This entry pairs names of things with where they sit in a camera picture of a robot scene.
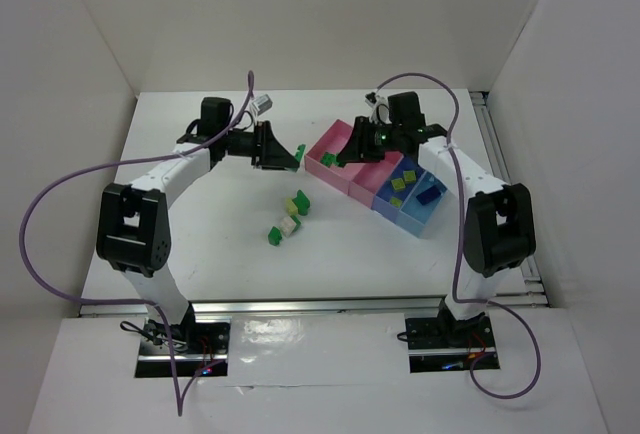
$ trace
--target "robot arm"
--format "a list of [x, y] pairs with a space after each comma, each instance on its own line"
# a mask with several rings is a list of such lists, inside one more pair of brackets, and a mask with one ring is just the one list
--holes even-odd
[[[339, 162], [379, 162], [389, 151], [410, 157], [433, 174], [454, 195], [458, 195], [456, 170], [449, 152], [454, 149], [462, 171], [464, 198], [464, 257], [458, 296], [489, 299], [508, 272], [535, 251], [531, 197], [522, 184], [507, 185], [482, 169], [455, 143], [447, 144], [446, 130], [426, 125], [415, 92], [389, 96], [367, 96], [372, 115], [358, 117]], [[441, 311], [454, 323], [468, 325], [479, 319], [483, 306], [458, 304], [450, 293]]]
[[[258, 98], [252, 107], [259, 115], [270, 107]], [[268, 121], [255, 123], [253, 132], [232, 129], [205, 149], [187, 153], [223, 131], [231, 120], [231, 101], [205, 98], [200, 119], [178, 139], [176, 158], [155, 166], [127, 185], [112, 183], [102, 193], [96, 251], [131, 282], [141, 299], [162, 307], [174, 337], [189, 342], [195, 328], [191, 303], [180, 293], [167, 265], [171, 252], [169, 208], [197, 179], [207, 174], [225, 155], [251, 158], [260, 169], [284, 170], [299, 162], [278, 143]], [[152, 322], [162, 330], [155, 309]]]

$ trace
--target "purple cable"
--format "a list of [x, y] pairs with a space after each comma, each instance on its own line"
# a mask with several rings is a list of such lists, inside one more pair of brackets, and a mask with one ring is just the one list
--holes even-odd
[[169, 359], [170, 359], [170, 365], [171, 365], [171, 377], [173, 378], [173, 387], [175, 389], [175, 395], [176, 395], [176, 404], [178, 407], [178, 416], [182, 416], [182, 407], [184, 405], [184, 398], [187, 394], [187, 390], [189, 389], [189, 387], [191, 386], [191, 384], [193, 383], [193, 381], [202, 374], [202, 371], [204, 369], [207, 369], [215, 364], [217, 364], [220, 361], [215, 361], [205, 367], [203, 367], [202, 369], [197, 370], [193, 377], [189, 380], [189, 382], [187, 383], [187, 385], [184, 388], [184, 391], [182, 392], [182, 394], [180, 393], [180, 384], [178, 382], [178, 370], [176, 368], [176, 359], [175, 359], [175, 350], [174, 350], [174, 346], [173, 346], [173, 336], [171, 335], [171, 326], [169, 324], [169, 321], [167, 319], [167, 316], [165, 315], [165, 313], [163, 312], [162, 308], [157, 305], [155, 302], [153, 301], [149, 301], [146, 299], [88, 299], [88, 298], [84, 298], [84, 297], [79, 297], [79, 296], [73, 296], [71, 294], [67, 294], [65, 292], [62, 292], [58, 289], [56, 289], [55, 287], [53, 287], [51, 284], [49, 284], [47, 281], [45, 281], [40, 274], [38, 274], [38, 271], [36, 271], [35, 267], [33, 266], [33, 264], [31, 263], [31, 259], [29, 259], [29, 254], [27, 253], [27, 246], [26, 246], [26, 233], [27, 233], [27, 225], [29, 224], [29, 220], [31, 219], [31, 216], [33, 214], [33, 211], [35, 211], [36, 207], [38, 206], [38, 204], [40, 203], [40, 201], [42, 201], [42, 199], [53, 189], [55, 189], [56, 187], [60, 186], [61, 184], [64, 184], [65, 182], [74, 179], [76, 177], [82, 176], [84, 174], [89, 174], [91, 172], [96, 172], [96, 171], [100, 171], [103, 169], [109, 169], [111, 167], [119, 167], [119, 166], [129, 166], [132, 164], [145, 164], [148, 162], [162, 162], [162, 161], [168, 161], [171, 159], [177, 159], [179, 157], [184, 157], [184, 156], [189, 156], [191, 154], [193, 154], [194, 152], [197, 152], [201, 149], [206, 149], [207, 147], [209, 147], [211, 144], [213, 144], [214, 142], [216, 142], [217, 140], [219, 140], [220, 138], [222, 138], [225, 134], [227, 134], [227, 132], [229, 132], [230, 129], [232, 129], [234, 126], [236, 126], [241, 120], [242, 120], [242, 116], [244, 115], [244, 112], [247, 108], [247, 105], [249, 104], [249, 99], [251, 99], [253, 97], [253, 85], [254, 85], [254, 75], [253, 75], [253, 71], [249, 71], [248, 75], [247, 75], [247, 95], [242, 103], [242, 107], [237, 111], [238, 114], [231, 120], [231, 122], [229, 123], [229, 125], [223, 129], [219, 134], [217, 134], [215, 137], [213, 137], [212, 139], [208, 140], [207, 142], [200, 144], [197, 147], [194, 147], [193, 149], [190, 149], [188, 151], [185, 152], [181, 152], [180, 154], [167, 154], [164, 156], [156, 156], [156, 157], [145, 157], [145, 158], [141, 158], [141, 159], [127, 159], [125, 161], [117, 161], [117, 162], [107, 162], [105, 164], [99, 164], [97, 166], [93, 166], [93, 167], [87, 167], [85, 169], [81, 169], [79, 171], [76, 172], [72, 172], [71, 174], [67, 174], [66, 176], [61, 177], [60, 179], [58, 179], [57, 181], [52, 182], [51, 184], [49, 184], [47, 187], [45, 187], [35, 198], [33, 201], [31, 201], [31, 204], [29, 205], [29, 207], [27, 208], [27, 211], [24, 214], [24, 217], [22, 218], [22, 223], [20, 224], [20, 233], [19, 233], [19, 238], [18, 238], [18, 244], [20, 246], [20, 256], [22, 257], [22, 262], [24, 263], [25, 267], [27, 268], [27, 271], [29, 271], [29, 274], [31, 274], [31, 277], [33, 277], [33, 279], [45, 290], [49, 291], [51, 294], [54, 294], [58, 297], [61, 297], [62, 299], [65, 299], [67, 301], [70, 302], [76, 302], [78, 304], [87, 304], [87, 305], [91, 305], [91, 306], [122, 306], [122, 305], [147, 305], [147, 306], [151, 306], [153, 307], [157, 312], [158, 315], [162, 318], [162, 322], [164, 324], [164, 328], [165, 328], [165, 332], [167, 334], [167, 341], [169, 344]]
[[[455, 106], [455, 112], [453, 114], [453, 119], [451, 120], [451, 124], [449, 124], [449, 129], [447, 131], [447, 144], [450, 146], [451, 145], [451, 136], [453, 134], [453, 129], [456, 126], [456, 123], [458, 122], [458, 117], [460, 116], [460, 103], [458, 102], [458, 97], [451, 90], [451, 88], [449, 86], [447, 86], [444, 82], [442, 82], [440, 79], [437, 79], [437, 78], [435, 78], [433, 76], [430, 76], [428, 74], [422, 74], [420, 72], [406, 72], [404, 74], [398, 74], [397, 76], [393, 76], [393, 77], [387, 79], [386, 81], [384, 81], [382, 84], [380, 84], [377, 87], [377, 90], [379, 91], [380, 89], [382, 89], [386, 85], [390, 84], [391, 82], [393, 82], [393, 81], [395, 81], [397, 79], [404, 78], [404, 77], [422, 77], [424, 79], [428, 79], [428, 80], [438, 84], [445, 91], [447, 91], [447, 93], [451, 96], [451, 98], [453, 99], [453, 104]], [[478, 380], [476, 379], [476, 375], [475, 375], [475, 372], [474, 372], [474, 368], [476, 367], [476, 364], [478, 363], [478, 361], [480, 361], [484, 357], [490, 355], [490, 353], [484, 354], [483, 356], [480, 356], [480, 357], [477, 357], [476, 359], [474, 359], [474, 361], [471, 363], [471, 366], [469, 367], [469, 374], [471, 375], [471, 380], [476, 385], [476, 387], [478, 389], [480, 389], [480, 391], [484, 392], [486, 395], [494, 397], [496, 399], [517, 399], [517, 398], [522, 397], [525, 394], [529, 393], [535, 387], [535, 385], [538, 383], [538, 379], [540, 379], [540, 371], [542, 369], [542, 358], [541, 358], [541, 355], [540, 355], [540, 346], [538, 345], [538, 340], [536, 339], [535, 334], [531, 330], [531, 327], [529, 327], [529, 324], [527, 324], [527, 322], [517, 312], [515, 312], [510, 307], [507, 307], [504, 304], [500, 304], [499, 302], [492, 301], [492, 300], [489, 300], [489, 299], [460, 299], [458, 297], [458, 282], [460, 280], [460, 268], [462, 267], [462, 258], [463, 258], [463, 255], [464, 255], [464, 249], [463, 249], [463, 242], [464, 242], [464, 182], [462, 180], [462, 169], [460, 168], [460, 161], [458, 160], [458, 156], [456, 155], [455, 150], [454, 149], [449, 149], [449, 154], [451, 154], [451, 160], [453, 161], [453, 165], [454, 165], [455, 170], [456, 170], [456, 180], [458, 182], [458, 215], [459, 215], [458, 250], [456, 252], [456, 263], [455, 263], [455, 267], [454, 267], [454, 270], [453, 270], [453, 287], [451, 289], [451, 297], [452, 297], [453, 301], [456, 302], [457, 304], [489, 304], [491, 306], [496, 306], [496, 307], [499, 307], [500, 309], [503, 309], [503, 310], [507, 311], [509, 314], [511, 314], [513, 317], [515, 317], [518, 321], [520, 321], [520, 323], [527, 330], [527, 333], [529, 334], [529, 336], [531, 337], [531, 341], [533, 342], [533, 348], [534, 348], [534, 350], [536, 352], [536, 373], [534, 374], [533, 379], [531, 380], [529, 385], [527, 387], [525, 387], [524, 389], [522, 389], [521, 391], [516, 392], [515, 394], [496, 394], [495, 392], [491, 392], [488, 389], [486, 389], [485, 387], [481, 386], [480, 383], [478, 382]]]

